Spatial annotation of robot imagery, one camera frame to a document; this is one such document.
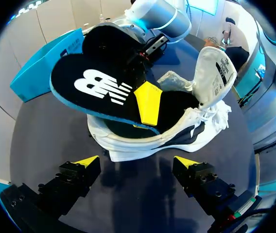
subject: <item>dark blue table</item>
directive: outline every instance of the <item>dark blue table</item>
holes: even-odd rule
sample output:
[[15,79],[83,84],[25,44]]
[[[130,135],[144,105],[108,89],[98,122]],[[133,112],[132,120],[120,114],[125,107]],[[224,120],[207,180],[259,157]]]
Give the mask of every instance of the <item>dark blue table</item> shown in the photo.
[[[168,45],[153,67],[156,77],[173,70],[192,79],[198,52],[186,41]],[[65,161],[99,155],[102,173],[86,198],[79,198],[60,220],[89,233],[205,233],[213,222],[172,175],[173,157],[208,161],[218,176],[236,185],[236,194],[254,192],[254,149],[244,116],[231,92],[229,128],[194,153],[176,149],[148,158],[113,163],[88,136],[85,114],[68,108],[51,93],[24,103],[11,146],[11,180],[37,191]]]

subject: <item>new balance logo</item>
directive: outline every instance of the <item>new balance logo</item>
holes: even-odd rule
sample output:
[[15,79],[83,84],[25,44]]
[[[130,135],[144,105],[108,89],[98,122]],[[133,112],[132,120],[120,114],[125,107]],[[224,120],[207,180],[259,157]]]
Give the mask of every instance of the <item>new balance logo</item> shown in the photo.
[[120,105],[124,104],[126,97],[133,89],[125,83],[118,86],[115,78],[98,70],[85,70],[83,76],[84,79],[78,79],[74,82],[76,89],[101,99],[109,93],[111,101]]

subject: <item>shoe tongue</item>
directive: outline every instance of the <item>shoe tongue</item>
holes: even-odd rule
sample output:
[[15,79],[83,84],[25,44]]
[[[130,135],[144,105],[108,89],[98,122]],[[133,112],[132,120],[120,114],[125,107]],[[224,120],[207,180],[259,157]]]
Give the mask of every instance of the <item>shoe tongue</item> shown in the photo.
[[193,95],[206,109],[222,100],[231,89],[237,76],[231,60],[225,52],[205,47],[199,53],[194,74]]

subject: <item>yellow marker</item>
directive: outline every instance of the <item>yellow marker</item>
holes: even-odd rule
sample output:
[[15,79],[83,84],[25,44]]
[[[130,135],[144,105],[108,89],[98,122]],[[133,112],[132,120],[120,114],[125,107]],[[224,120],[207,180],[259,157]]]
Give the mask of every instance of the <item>yellow marker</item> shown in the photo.
[[134,94],[137,99],[142,124],[157,125],[162,90],[146,81]]
[[85,168],[90,165],[96,158],[99,158],[98,155],[96,156],[93,156],[93,157],[90,157],[90,158],[87,158],[87,159],[83,159],[83,160],[80,160],[78,162],[74,162],[73,164],[81,164],[81,165],[84,165]]
[[201,164],[199,162],[190,160],[190,159],[185,159],[179,156],[175,156],[174,158],[178,159],[184,166],[186,166],[187,168],[189,168],[189,166],[192,166],[193,164]]
[[140,129],[144,129],[144,130],[147,130],[148,128],[144,128],[144,127],[141,127],[141,126],[138,126],[138,125],[133,125],[135,128],[140,128]]

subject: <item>blue box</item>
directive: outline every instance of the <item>blue box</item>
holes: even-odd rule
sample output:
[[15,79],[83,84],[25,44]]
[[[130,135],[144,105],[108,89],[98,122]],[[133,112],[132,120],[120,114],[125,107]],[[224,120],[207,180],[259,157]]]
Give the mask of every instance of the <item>blue box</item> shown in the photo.
[[18,72],[11,89],[27,102],[50,92],[50,76],[56,62],[70,53],[82,53],[82,29],[66,33],[43,46]]

